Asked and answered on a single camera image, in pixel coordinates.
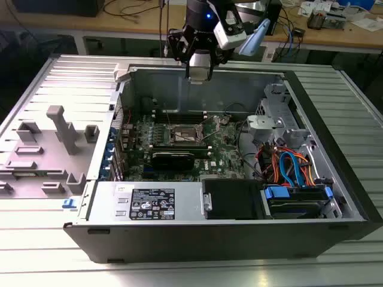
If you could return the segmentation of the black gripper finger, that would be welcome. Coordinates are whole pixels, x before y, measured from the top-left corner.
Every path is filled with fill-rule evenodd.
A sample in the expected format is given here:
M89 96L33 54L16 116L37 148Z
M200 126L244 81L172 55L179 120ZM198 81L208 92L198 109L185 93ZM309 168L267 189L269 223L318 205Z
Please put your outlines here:
M190 59L192 57L192 28L169 29L167 35L168 44L173 58L185 65L185 78L189 78Z
M222 50L221 48L216 47L215 49L209 52L210 62L207 75L207 81L210 81L214 68L219 65L225 65L230 59L230 50Z

